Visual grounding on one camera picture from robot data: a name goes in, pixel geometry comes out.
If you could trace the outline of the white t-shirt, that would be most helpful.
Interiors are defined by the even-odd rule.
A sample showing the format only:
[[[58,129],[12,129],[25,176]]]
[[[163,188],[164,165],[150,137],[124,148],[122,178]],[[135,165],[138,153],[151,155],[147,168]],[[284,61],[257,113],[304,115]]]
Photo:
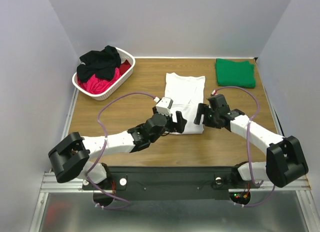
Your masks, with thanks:
[[[179,76],[176,73],[167,73],[165,77],[165,97],[173,100],[171,106],[172,119],[177,121],[176,112],[180,111],[187,120],[184,134],[202,134],[203,125],[194,124],[198,105],[204,102],[204,88],[206,77]]]

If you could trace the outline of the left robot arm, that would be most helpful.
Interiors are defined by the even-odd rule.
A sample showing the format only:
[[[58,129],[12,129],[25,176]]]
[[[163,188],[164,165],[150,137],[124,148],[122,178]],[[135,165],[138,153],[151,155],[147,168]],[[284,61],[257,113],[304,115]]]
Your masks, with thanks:
[[[182,113],[172,116],[155,113],[136,127],[118,134],[87,137],[73,132],[61,140],[48,153],[52,170],[58,183],[66,183],[75,178],[93,181],[100,189],[111,185],[111,174],[107,166],[94,163],[93,159],[115,153],[133,153],[148,148],[165,132],[182,133],[187,120]]]

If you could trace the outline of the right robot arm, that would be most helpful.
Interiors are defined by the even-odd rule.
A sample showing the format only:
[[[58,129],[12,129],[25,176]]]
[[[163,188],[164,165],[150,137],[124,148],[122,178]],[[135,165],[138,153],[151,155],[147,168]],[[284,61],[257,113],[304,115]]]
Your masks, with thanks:
[[[209,104],[200,103],[194,123],[216,129],[225,128],[246,139],[246,145],[254,145],[266,156],[265,162],[247,161],[236,167],[230,181],[242,187],[251,179],[270,181],[283,188],[309,172],[299,140],[273,133],[254,122],[238,109],[231,110],[222,94],[213,95]]]

